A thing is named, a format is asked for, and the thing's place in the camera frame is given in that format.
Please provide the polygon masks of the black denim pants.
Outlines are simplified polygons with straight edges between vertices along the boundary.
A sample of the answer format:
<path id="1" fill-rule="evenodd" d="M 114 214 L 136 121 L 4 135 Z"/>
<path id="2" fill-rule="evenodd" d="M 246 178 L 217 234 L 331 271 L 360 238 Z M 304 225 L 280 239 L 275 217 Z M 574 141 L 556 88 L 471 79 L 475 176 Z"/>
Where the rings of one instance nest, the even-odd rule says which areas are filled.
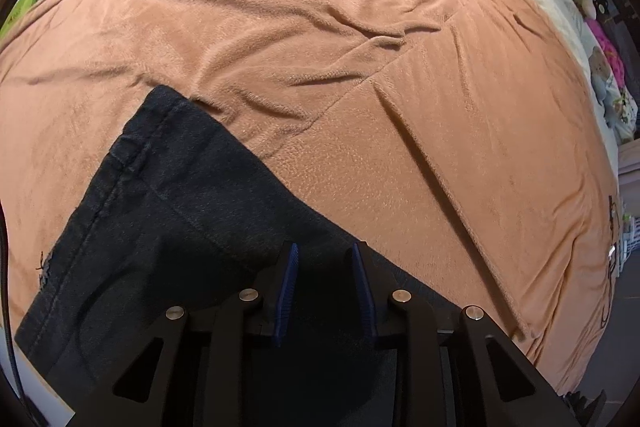
<path id="1" fill-rule="evenodd" d="M 395 426 L 396 352 L 364 335 L 356 237 L 297 199 L 217 121 L 154 89 L 96 170 L 43 265 L 15 340 L 75 426 L 211 426 L 218 309 L 276 264 L 299 266 L 278 355 L 241 377 L 239 426 Z M 442 304 L 372 251 L 395 282 Z M 495 343 L 437 326 L 439 426 L 497 426 Z"/>

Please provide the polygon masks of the brown bed blanket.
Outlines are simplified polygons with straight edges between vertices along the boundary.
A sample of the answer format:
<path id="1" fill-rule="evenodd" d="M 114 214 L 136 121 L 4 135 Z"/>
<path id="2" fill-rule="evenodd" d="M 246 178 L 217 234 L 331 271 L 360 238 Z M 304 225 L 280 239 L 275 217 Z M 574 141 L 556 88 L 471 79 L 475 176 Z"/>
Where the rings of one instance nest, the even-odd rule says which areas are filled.
<path id="1" fill-rule="evenodd" d="M 561 393 L 608 321 L 617 196 L 584 66 L 534 0 L 39 0 L 1 41 L 19 322 L 125 122 L 166 84 Z"/>

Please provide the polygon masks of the grey blue plush toy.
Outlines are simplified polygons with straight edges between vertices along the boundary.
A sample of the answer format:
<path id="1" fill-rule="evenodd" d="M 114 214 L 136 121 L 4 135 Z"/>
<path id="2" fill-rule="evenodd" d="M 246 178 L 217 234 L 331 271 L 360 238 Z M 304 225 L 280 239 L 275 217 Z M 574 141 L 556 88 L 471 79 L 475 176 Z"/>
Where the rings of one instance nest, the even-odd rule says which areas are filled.
<path id="1" fill-rule="evenodd" d="M 618 121 L 614 107 L 615 96 L 612 95 L 608 87 L 608 80 L 611 79 L 613 72 L 605 54 L 598 46 L 595 46 L 591 51 L 589 67 L 591 87 L 596 95 L 597 102 L 603 107 L 606 124 L 609 128 L 613 128 Z"/>

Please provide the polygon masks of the pink garment on bed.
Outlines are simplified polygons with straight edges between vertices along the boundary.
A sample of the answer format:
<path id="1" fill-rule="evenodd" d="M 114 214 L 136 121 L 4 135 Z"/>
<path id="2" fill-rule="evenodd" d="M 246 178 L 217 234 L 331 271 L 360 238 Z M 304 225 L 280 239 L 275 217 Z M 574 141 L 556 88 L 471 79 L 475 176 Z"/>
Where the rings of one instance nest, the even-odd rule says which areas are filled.
<path id="1" fill-rule="evenodd" d="M 608 64 L 612 68 L 614 78 L 617 86 L 622 89 L 625 87 L 625 66 L 618 54 L 616 47 L 612 41 L 605 35 L 604 29 L 597 20 L 586 19 L 586 24 L 590 28 L 593 35 L 596 37 L 597 42 L 600 44 L 602 51 L 608 61 Z"/>

